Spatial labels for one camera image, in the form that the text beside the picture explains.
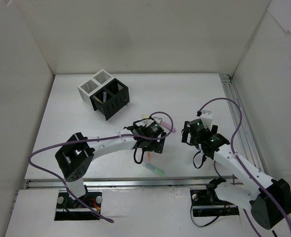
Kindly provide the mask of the purple highlighter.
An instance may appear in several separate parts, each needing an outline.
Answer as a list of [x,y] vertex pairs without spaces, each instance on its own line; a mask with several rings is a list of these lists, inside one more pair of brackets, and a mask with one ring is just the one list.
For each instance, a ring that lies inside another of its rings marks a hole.
[[172,133],[175,133],[176,132],[175,127],[171,127],[171,125],[169,123],[167,123],[167,122],[162,121],[161,122],[161,126],[164,127],[164,128],[166,128],[166,129],[168,129]]

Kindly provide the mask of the green highlighter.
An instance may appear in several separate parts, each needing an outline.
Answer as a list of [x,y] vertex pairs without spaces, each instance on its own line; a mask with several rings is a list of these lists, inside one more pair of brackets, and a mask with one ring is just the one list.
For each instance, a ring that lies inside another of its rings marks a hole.
[[151,172],[155,173],[158,176],[164,176],[165,172],[161,169],[159,169],[158,167],[148,163],[148,162],[144,162],[142,163],[142,166],[148,170],[150,170]]

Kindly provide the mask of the purple gel pen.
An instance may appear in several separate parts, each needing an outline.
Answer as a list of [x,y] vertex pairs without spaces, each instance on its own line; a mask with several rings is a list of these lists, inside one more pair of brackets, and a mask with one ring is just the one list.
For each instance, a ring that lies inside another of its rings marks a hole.
[[107,92],[104,91],[103,92],[103,103],[105,103],[107,101]]

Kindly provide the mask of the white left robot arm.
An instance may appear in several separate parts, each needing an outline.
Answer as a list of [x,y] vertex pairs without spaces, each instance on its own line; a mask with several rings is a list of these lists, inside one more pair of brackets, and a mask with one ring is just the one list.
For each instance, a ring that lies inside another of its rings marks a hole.
[[55,158],[71,191],[68,202],[74,207],[84,205],[87,191],[83,184],[83,176],[93,160],[123,150],[141,149],[143,153],[161,154],[166,135],[160,124],[150,119],[144,125],[134,122],[131,126],[124,127],[114,135],[114,139],[63,145],[56,152]]

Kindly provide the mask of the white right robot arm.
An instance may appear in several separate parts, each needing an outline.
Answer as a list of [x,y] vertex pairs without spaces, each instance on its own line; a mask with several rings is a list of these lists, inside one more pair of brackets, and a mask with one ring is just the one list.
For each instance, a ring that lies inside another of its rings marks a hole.
[[227,201],[250,211],[256,223],[266,230],[272,229],[291,213],[288,182],[275,180],[242,155],[232,152],[230,142],[217,133],[216,126],[209,129],[200,118],[185,121],[182,142],[198,148],[203,160],[210,158],[229,169],[245,186],[239,188],[224,178],[213,179],[207,184],[206,198],[209,202]]

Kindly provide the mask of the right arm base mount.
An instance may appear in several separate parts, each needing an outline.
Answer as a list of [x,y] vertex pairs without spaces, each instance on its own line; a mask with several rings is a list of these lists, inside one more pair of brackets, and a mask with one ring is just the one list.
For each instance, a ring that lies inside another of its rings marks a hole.
[[227,201],[211,201],[207,196],[206,189],[190,189],[192,197],[191,213],[193,217],[222,217],[239,216],[240,212],[236,205]]

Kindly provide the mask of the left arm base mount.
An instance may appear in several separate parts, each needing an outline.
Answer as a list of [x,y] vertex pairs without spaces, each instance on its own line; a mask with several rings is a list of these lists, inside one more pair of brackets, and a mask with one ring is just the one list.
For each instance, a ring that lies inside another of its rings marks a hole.
[[[103,200],[102,192],[88,191],[85,196],[80,197],[80,200],[100,213]],[[95,221],[99,219],[88,208],[72,199],[66,191],[59,192],[55,209],[55,221]]]

